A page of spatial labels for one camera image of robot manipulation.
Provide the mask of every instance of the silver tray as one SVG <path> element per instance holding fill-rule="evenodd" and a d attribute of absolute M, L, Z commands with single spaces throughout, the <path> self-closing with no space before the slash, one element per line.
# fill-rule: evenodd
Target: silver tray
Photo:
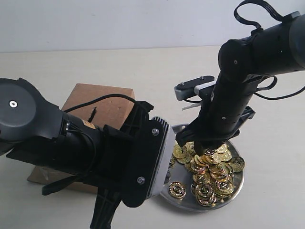
<path fill-rule="evenodd" d="M 173 130 L 175 133 L 178 133 L 185 126 L 187 125 L 175 125 L 173 126 Z M 230 141 L 227 142 L 227 145 L 233 157 L 239 156 L 238 152 Z M 244 183 L 244 172 L 242 171 L 240 173 L 234 173 L 234 191 L 231 196 L 226 198 L 224 202 L 216 203 L 216 205 L 214 206 L 204 207 L 198 204 L 195 196 L 191 192 L 191 184 L 193 183 L 192 174 L 188 170 L 186 170 L 184 165 L 181 165 L 176 161 L 175 165 L 170 168 L 169 171 L 171 174 L 170 181 L 164 185 L 161 192 L 161 196 L 165 198 L 170 204 L 178 208 L 194 212 L 210 211 L 227 205 L 238 195 Z M 186 195 L 183 199 L 174 198 L 168 193 L 168 186 L 172 182 L 180 182 L 185 185 Z"/>

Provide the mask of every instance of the coin pile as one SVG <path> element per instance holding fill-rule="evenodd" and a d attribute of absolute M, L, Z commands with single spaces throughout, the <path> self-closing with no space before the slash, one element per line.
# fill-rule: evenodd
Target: coin pile
<path fill-rule="evenodd" d="M 218 149 L 207 149 L 202 156 L 194 151 L 194 143 L 188 142 L 185 146 L 175 145 L 169 168 L 175 160 L 184 164 L 192 173 L 193 184 L 191 191 L 197 202 L 202 206 L 214 206 L 224 202 L 234 191 L 234 173 L 244 169 L 244 160 L 233 157 L 227 144 Z M 169 186 L 169 193 L 175 198 L 183 198 L 186 194 L 184 184 L 173 182 Z"/>

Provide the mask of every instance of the white wall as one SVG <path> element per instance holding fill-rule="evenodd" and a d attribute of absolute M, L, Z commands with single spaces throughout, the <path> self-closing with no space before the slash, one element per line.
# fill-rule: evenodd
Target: white wall
<path fill-rule="evenodd" d="M 222 44 L 253 27 L 239 24 L 242 0 L 0 0 L 0 52 L 151 48 Z M 280 14 L 303 0 L 269 0 Z M 255 5 L 242 15 L 276 24 Z"/>

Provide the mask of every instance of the cardboard box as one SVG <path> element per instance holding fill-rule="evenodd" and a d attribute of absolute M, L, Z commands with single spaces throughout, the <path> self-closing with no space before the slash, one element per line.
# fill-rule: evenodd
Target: cardboard box
<path fill-rule="evenodd" d="M 131 98 L 134 98 L 132 89 L 98 86 L 90 84 L 77 84 L 68 100 L 63 106 L 63 110 L 70 107 L 82 104 L 107 94 L 124 94 Z M 116 129 L 120 129 L 130 111 L 132 110 L 133 103 L 122 98 L 109 98 L 99 101 L 95 104 L 89 105 L 70 112 L 70 114 L 77 116 L 83 120 L 88 120 L 91 116 L 93 108 L 96 107 L 96 115 L 92 120 L 92 123 L 103 127 L 105 124 L 110 125 Z M 56 171 L 46 167 L 35 167 L 28 177 L 28 181 L 39 184 L 50 184 L 54 181 L 71 176 L 70 174 Z M 96 193 L 97 188 L 83 183 L 75 182 L 67 188 Z"/>

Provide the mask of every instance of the table surface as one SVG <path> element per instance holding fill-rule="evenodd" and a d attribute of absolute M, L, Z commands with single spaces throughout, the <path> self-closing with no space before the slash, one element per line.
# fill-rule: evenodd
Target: table surface
<path fill-rule="evenodd" d="M 0 77 L 22 77 L 50 102 L 64 104 L 76 83 L 133 88 L 138 100 L 155 106 L 172 125 L 188 123 L 198 108 L 175 99 L 173 87 L 201 75 L 217 76 L 219 47 L 140 50 L 32 52 L 0 54 Z M 268 96 L 292 93 L 304 86 L 305 73 L 279 76 Z M 305 93 L 281 101 L 254 97 L 254 119 L 232 140 L 246 161 L 244 187 L 229 205 L 191 213 L 154 197 L 138 208 L 120 204 L 112 228 L 226 229 L 302 228 L 305 203 L 305 154 L 302 101 Z M 26 181 L 33 166 L 0 157 L 1 229 L 86 229 L 95 196 L 64 190 L 48 197 L 41 185 Z"/>

